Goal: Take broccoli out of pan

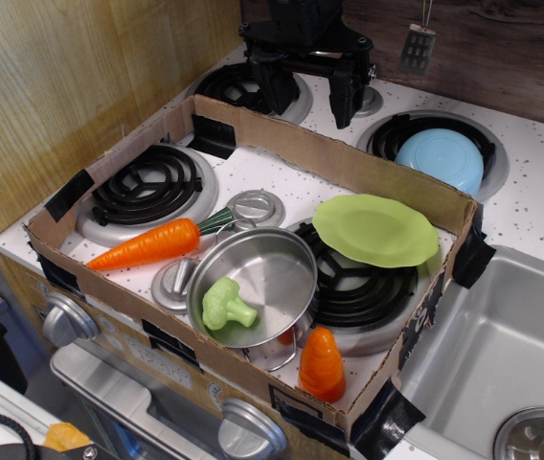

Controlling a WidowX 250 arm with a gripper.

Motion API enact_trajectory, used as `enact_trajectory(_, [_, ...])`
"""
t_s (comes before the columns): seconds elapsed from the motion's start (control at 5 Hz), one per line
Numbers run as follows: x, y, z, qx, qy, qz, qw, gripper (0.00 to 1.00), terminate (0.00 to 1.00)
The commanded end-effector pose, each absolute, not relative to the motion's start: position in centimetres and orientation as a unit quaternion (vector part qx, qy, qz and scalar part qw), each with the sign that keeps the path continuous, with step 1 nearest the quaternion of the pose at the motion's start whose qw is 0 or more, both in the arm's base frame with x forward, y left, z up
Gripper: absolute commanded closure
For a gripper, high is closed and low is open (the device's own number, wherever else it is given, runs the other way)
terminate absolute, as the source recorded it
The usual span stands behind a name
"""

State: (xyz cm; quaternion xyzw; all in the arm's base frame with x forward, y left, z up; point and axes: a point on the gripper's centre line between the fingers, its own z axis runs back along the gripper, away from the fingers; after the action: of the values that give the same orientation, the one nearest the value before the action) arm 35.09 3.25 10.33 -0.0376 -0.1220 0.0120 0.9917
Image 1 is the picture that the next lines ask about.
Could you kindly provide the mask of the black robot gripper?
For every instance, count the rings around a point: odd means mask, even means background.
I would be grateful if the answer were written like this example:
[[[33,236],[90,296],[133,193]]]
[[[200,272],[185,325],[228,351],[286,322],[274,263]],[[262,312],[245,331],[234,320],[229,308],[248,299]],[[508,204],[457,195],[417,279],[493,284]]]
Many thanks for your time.
[[[345,24],[341,1],[270,1],[268,9],[268,19],[238,33],[269,108],[283,115],[299,98],[293,73],[326,77],[336,127],[348,127],[372,78],[372,40]]]

